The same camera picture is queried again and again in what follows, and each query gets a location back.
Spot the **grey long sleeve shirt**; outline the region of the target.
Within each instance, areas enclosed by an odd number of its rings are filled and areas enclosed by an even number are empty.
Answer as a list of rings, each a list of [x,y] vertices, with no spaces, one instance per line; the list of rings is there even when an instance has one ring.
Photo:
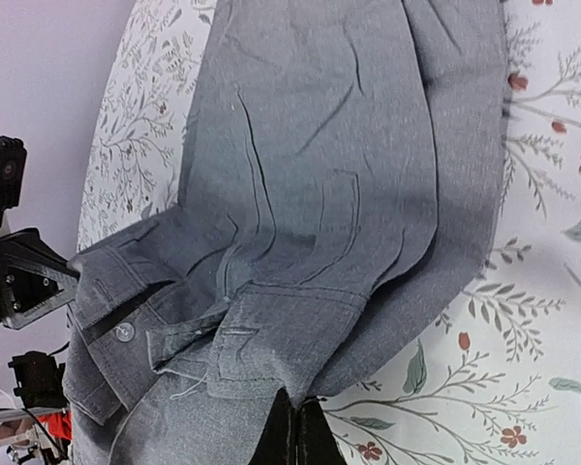
[[[249,464],[370,377],[484,264],[501,193],[497,1],[221,1],[177,205],[80,252],[75,464]]]

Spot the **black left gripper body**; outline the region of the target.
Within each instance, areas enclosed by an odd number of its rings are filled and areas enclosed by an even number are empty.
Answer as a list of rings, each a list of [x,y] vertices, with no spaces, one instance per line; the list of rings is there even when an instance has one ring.
[[[36,228],[0,237],[0,325],[22,329],[75,298],[79,274]]]

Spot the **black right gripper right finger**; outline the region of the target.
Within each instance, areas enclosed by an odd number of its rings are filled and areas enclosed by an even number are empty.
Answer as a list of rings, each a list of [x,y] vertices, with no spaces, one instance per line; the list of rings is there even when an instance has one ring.
[[[316,397],[305,400],[297,412],[296,463],[346,465]]]

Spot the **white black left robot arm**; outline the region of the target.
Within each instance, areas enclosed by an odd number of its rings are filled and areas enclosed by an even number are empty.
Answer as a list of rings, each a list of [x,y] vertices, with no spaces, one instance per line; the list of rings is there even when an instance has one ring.
[[[43,242],[36,228],[0,237],[0,324],[22,329],[75,301],[78,274]],[[25,410],[64,409],[65,364],[55,354],[29,352],[12,358],[14,396]],[[285,392],[279,393],[260,435],[252,464],[296,464],[295,412]]]

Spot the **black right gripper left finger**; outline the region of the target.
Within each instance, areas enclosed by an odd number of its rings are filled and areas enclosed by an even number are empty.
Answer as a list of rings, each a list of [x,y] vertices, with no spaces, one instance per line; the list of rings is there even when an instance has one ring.
[[[296,463],[296,410],[281,388],[274,399],[250,465]]]

